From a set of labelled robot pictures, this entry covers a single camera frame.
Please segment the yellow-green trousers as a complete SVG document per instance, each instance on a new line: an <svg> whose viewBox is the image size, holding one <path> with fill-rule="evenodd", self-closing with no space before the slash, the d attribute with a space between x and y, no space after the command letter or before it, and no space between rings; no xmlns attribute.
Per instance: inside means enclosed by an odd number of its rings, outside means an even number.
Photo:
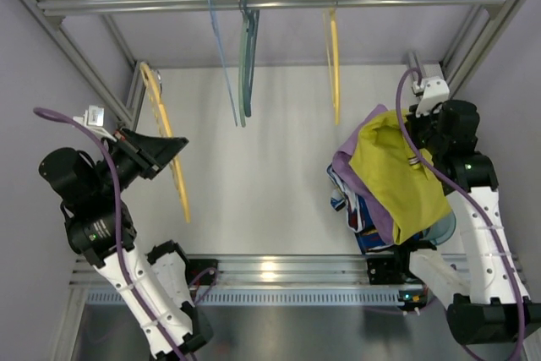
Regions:
<svg viewBox="0 0 541 361"><path fill-rule="evenodd" d="M395 111L378 113L358 131L349 166L391 217L391 241L402 244L451 211L439 179L405 141Z"/></svg>

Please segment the cream plastic hanger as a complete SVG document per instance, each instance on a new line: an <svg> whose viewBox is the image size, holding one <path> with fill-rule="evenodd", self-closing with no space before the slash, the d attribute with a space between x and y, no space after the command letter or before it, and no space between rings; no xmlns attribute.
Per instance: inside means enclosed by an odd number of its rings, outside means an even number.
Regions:
<svg viewBox="0 0 541 361"><path fill-rule="evenodd" d="M168 117L165 102L162 98L161 78L157 71L152 69L148 63L141 62L139 64L139 72L141 74L145 94L147 95L152 112L156 121L158 133L161 138L173 145L174 141L180 142L179 138L176 138L172 131L172 126ZM191 211L189 205L189 196L185 185L183 176L183 169L181 165L178 153L171 158L168 163L172 172L172 180L175 189L178 193L178 199L183 207L183 214L187 223L191 222Z"/></svg>

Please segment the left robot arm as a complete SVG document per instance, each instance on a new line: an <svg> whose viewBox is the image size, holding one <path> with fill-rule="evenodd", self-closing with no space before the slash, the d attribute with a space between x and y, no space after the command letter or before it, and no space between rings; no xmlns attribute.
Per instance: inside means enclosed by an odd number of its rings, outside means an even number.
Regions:
<svg viewBox="0 0 541 361"><path fill-rule="evenodd" d="M193 269L172 240L142 252L121 193L136 179L155 178L188 144L119 129L100 141L108 154L94 162L82 150L49 153L38 172L60 196L70 248L117 291L139 323L154 360L174 360L207 344L213 331L189 289Z"/></svg>

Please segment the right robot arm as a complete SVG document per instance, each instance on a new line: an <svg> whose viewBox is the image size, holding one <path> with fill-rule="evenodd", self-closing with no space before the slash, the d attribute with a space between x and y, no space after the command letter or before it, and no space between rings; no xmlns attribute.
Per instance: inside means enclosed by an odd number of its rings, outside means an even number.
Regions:
<svg viewBox="0 0 541 361"><path fill-rule="evenodd" d="M374 224L397 246L400 270L440 300L455 340L522 344L540 327L540 306L516 273L495 169L477 148L479 122L467 101L439 101L422 114L383 110L360 127L349 163L386 214ZM468 278L419 238L447 216L456 219Z"/></svg>

